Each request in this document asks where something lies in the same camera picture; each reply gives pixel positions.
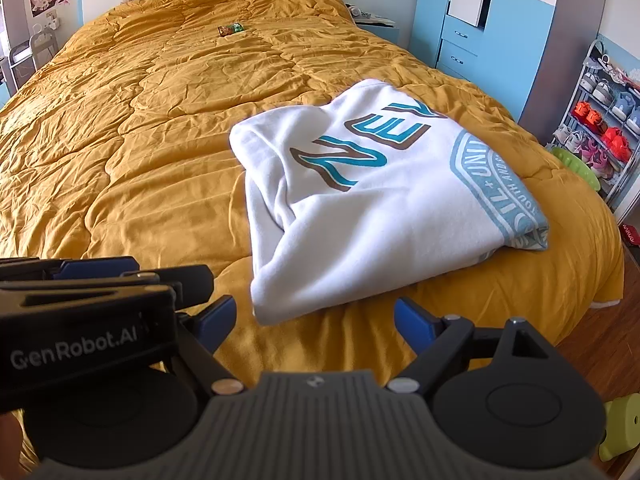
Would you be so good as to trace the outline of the white shoe rack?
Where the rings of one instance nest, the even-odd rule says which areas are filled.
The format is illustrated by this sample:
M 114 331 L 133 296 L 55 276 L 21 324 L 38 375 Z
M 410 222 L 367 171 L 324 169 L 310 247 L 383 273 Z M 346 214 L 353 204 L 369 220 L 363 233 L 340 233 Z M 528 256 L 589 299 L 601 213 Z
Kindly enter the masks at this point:
M 639 85 L 614 63 L 600 39 L 590 44 L 547 150 L 609 205 L 639 166 Z

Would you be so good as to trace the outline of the mustard yellow quilt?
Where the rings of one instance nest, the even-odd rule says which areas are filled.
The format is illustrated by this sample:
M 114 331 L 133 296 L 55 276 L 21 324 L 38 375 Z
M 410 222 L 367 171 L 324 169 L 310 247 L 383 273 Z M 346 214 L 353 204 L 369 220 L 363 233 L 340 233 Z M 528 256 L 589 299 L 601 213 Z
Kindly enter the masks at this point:
M 227 37 L 218 27 L 241 23 Z M 544 250 L 483 262 L 273 325 L 250 300 L 245 171 L 230 145 L 247 118 L 322 106 L 358 82 L 391 84 L 492 148 L 549 223 Z M 395 300 L 498 326 L 521 315 L 551 341 L 623 297 L 625 255 L 599 196 L 475 84 L 358 28 L 342 0 L 136 0 L 81 27 L 1 113 L 1 251 L 205 264 L 238 324 L 219 351 L 251 382 L 267 370 L 368 368 L 411 359 Z

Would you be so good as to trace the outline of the metal folding stool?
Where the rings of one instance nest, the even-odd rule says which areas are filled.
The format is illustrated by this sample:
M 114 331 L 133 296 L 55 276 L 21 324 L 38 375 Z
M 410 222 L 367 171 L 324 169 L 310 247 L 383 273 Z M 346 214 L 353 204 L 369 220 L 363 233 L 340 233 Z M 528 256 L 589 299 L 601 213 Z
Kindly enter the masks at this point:
M 9 53 L 9 66 L 11 74 L 15 77 L 15 69 L 22 63 L 29 61 L 34 66 L 34 70 L 47 64 L 43 59 L 43 55 L 47 53 L 50 60 L 58 53 L 58 40 L 56 40 L 55 32 L 49 27 L 45 27 L 40 32 L 35 32 L 29 37 L 29 40 L 13 47 Z

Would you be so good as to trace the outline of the white Nevada sweatshirt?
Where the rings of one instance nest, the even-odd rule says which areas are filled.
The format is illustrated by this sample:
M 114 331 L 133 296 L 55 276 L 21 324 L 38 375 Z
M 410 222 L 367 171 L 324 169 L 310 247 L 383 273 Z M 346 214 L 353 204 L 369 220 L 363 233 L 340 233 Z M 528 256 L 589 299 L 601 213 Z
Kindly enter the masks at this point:
M 273 325 L 488 259 L 544 250 L 549 223 L 509 165 L 453 119 L 366 79 L 230 131 L 245 171 L 259 323 Z

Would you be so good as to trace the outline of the blue nightstand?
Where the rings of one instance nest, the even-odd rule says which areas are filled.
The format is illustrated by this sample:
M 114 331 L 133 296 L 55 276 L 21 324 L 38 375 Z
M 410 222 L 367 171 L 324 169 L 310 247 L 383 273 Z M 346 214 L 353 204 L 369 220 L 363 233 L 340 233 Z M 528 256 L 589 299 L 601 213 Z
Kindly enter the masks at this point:
M 398 44 L 399 28 L 393 20 L 360 10 L 349 3 L 346 4 L 346 8 L 349 10 L 352 20 L 358 27 L 393 44 Z

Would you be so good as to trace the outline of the blue and white wardrobe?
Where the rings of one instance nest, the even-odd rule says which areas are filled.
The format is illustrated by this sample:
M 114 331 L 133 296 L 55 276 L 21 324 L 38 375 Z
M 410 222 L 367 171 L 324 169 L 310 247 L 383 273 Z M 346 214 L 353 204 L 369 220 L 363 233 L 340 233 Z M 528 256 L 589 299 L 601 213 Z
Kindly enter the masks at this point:
M 472 82 L 546 143 L 573 97 L 605 0 L 416 0 L 410 52 Z

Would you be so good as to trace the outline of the small green snack packet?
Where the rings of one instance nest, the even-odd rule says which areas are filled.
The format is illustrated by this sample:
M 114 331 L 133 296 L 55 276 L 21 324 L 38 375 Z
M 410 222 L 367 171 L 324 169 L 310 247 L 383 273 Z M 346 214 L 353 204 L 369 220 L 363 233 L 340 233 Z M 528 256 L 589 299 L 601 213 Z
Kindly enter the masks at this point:
M 239 32 L 244 32 L 245 28 L 241 23 L 232 23 L 229 25 L 222 25 L 218 27 L 218 34 L 221 37 L 227 37 Z

